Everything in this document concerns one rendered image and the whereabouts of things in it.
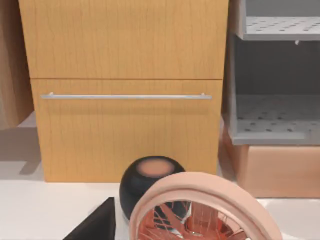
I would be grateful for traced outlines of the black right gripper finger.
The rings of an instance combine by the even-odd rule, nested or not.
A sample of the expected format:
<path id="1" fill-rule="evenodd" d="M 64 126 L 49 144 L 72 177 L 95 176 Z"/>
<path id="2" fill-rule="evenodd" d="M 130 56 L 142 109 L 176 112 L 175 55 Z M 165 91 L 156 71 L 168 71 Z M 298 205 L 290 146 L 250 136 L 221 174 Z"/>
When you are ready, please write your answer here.
<path id="1" fill-rule="evenodd" d="M 63 240 L 115 240 L 115 198 L 109 197 Z"/>

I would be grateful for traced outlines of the pink round fan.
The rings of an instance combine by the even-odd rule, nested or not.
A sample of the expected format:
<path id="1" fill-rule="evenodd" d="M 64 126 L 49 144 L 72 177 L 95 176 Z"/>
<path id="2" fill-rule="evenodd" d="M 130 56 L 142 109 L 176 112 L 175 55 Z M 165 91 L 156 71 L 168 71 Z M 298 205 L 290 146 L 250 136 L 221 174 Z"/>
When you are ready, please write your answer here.
<path id="1" fill-rule="evenodd" d="M 268 211 L 222 177 L 180 172 L 154 183 L 134 207 L 129 240 L 283 240 Z"/>

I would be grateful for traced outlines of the black round speaker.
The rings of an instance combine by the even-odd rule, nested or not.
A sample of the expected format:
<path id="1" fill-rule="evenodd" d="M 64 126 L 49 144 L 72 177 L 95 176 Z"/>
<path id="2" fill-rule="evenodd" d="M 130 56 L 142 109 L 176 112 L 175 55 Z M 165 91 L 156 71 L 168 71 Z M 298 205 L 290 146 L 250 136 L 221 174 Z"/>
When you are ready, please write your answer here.
<path id="1" fill-rule="evenodd" d="M 185 172 L 185 168 L 176 160 L 166 156 L 145 156 L 135 160 L 124 171 L 119 186 L 119 201 L 125 218 L 129 221 L 133 209 L 146 191 L 159 179 L 166 176 Z M 173 213 L 183 220 L 191 202 L 174 201 L 165 205 L 172 209 Z M 168 230 L 173 230 L 170 221 L 159 206 L 155 207 L 154 217 L 163 218 Z"/>

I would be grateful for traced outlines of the wooden cupboard side panel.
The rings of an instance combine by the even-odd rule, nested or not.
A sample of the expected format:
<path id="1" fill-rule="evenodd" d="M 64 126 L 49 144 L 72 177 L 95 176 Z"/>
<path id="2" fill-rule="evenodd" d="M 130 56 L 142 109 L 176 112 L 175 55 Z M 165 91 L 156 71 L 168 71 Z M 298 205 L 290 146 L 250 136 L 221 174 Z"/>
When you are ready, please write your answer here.
<path id="1" fill-rule="evenodd" d="M 0 0 L 0 130 L 34 110 L 18 0 Z"/>

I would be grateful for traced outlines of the plain wooden drawer front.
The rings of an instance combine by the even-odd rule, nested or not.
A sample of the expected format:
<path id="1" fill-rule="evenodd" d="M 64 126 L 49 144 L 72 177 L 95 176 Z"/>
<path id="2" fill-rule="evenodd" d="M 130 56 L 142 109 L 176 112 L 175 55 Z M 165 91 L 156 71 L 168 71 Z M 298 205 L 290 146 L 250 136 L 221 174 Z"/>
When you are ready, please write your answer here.
<path id="1" fill-rule="evenodd" d="M 18 0 L 39 79 L 220 79 L 229 0 Z"/>

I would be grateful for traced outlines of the grey pierced drawer inside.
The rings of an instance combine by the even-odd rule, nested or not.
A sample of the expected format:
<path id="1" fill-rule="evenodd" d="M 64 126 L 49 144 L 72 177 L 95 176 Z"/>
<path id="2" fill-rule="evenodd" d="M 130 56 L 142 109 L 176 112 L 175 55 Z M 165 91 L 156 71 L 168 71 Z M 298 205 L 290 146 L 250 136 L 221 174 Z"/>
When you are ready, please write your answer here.
<path id="1" fill-rule="evenodd" d="M 235 145 L 320 145 L 320 0 L 230 0 L 223 98 Z"/>

